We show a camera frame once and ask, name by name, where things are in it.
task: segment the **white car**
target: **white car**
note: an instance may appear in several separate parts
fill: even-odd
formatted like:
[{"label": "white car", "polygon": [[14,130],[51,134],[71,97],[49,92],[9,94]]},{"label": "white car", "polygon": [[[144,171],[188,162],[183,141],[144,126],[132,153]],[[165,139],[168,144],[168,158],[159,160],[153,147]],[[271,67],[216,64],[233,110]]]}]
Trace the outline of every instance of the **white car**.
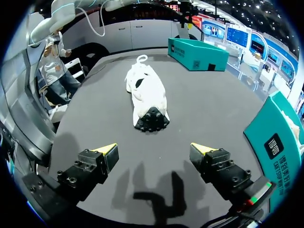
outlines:
[{"label": "white car", "polygon": [[[178,38],[176,24],[182,16],[169,7],[156,3],[136,3],[107,12],[102,10],[104,28],[99,9],[88,12],[93,33],[84,14],[77,16],[62,29],[65,48],[72,49],[70,61],[80,58],[89,71],[102,57],[113,53],[147,48],[165,48],[168,38]],[[195,25],[189,28],[190,39],[203,40],[203,32]]]}]

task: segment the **teal box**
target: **teal box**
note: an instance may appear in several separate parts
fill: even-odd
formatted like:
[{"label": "teal box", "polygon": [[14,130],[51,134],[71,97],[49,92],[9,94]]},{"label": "teal box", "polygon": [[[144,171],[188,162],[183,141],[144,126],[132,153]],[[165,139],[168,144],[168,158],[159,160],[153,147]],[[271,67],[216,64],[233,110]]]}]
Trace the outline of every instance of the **teal box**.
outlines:
[{"label": "teal box", "polygon": [[225,71],[229,53],[193,39],[169,38],[168,55],[190,71]]},{"label": "teal box", "polygon": [[301,122],[288,100],[279,91],[266,99],[259,113],[244,131],[264,175],[277,184],[270,197],[270,212],[273,212],[288,194],[302,163],[295,135],[281,111],[300,127],[299,141],[304,144]]}]

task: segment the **white hanger hook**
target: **white hanger hook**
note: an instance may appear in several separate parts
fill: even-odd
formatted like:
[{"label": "white hanger hook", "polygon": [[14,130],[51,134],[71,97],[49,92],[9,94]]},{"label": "white hanger hook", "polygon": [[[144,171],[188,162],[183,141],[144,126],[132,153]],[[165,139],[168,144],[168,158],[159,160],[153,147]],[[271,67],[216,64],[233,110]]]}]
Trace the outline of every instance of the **white hanger hook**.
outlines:
[{"label": "white hanger hook", "polygon": [[141,62],[146,61],[147,59],[148,59],[147,55],[141,55],[141,56],[137,57],[136,62],[141,63]]}]

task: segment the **qr code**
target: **qr code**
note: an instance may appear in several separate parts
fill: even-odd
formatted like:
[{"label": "qr code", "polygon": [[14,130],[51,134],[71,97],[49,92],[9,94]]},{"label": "qr code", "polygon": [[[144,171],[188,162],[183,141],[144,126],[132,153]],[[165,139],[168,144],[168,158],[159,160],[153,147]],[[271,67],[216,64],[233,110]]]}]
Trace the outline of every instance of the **qr code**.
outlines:
[{"label": "qr code", "polygon": [[200,61],[193,62],[193,69],[198,69],[200,67]]}]

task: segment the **black paw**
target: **black paw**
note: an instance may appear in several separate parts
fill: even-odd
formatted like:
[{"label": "black paw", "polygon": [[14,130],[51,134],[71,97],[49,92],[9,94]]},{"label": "black paw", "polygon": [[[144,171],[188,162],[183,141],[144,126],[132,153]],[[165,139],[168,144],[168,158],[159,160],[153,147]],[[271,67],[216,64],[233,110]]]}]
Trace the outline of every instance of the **black paw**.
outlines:
[{"label": "black paw", "polygon": [[168,126],[169,120],[160,113],[156,107],[151,107],[141,119],[138,120],[135,128],[142,132],[160,131]]}]

